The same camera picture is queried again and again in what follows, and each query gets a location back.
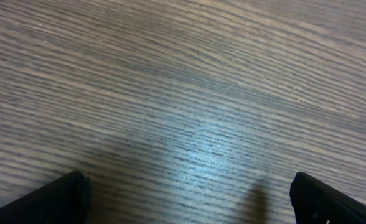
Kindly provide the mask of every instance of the wood grain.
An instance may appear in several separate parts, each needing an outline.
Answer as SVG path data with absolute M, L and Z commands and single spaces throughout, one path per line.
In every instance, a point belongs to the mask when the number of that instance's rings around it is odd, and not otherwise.
M 0 1 L 0 206 L 76 169 L 92 223 L 366 204 L 366 0 Z

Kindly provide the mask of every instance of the dark wood grain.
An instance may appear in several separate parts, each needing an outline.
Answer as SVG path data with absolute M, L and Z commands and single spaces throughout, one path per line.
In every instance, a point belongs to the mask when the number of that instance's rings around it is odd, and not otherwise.
M 0 206 L 75 169 L 93 223 L 294 223 L 297 171 L 366 204 L 366 0 L 283 2 L 0 1 Z

